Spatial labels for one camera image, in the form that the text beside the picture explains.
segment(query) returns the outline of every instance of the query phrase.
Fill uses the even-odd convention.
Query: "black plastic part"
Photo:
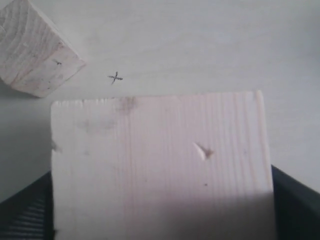
[[[320,240],[320,194],[272,167],[279,240]],[[1,240],[53,240],[51,173],[0,203]]]
[[[320,194],[272,167],[279,240],[320,240]]]

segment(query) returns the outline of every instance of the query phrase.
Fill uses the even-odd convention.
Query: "light wood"
[[[51,127],[56,239],[275,239],[260,92],[55,102]]]
[[[28,0],[14,0],[0,11],[0,77],[11,88],[46,97],[84,65]]]

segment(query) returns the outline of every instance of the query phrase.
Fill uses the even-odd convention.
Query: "dent in wood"
[[[204,146],[200,145],[199,143],[193,143],[195,149],[197,150],[199,156],[201,157],[202,161],[209,160],[210,157],[214,154],[210,148],[205,148]]]

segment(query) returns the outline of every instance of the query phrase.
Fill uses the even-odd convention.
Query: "wooden board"
[[[56,239],[275,239],[260,92],[55,102],[51,127]]]
[[[0,10],[0,77],[11,88],[46,97],[84,65],[28,0],[14,0]]]

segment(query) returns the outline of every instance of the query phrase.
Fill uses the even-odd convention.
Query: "white surface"
[[[275,239],[260,92],[55,102],[51,124],[57,240]]]
[[[320,1],[32,2],[88,64],[45,99],[1,86],[0,200],[49,170],[54,100],[252,89],[271,162],[320,191]]]

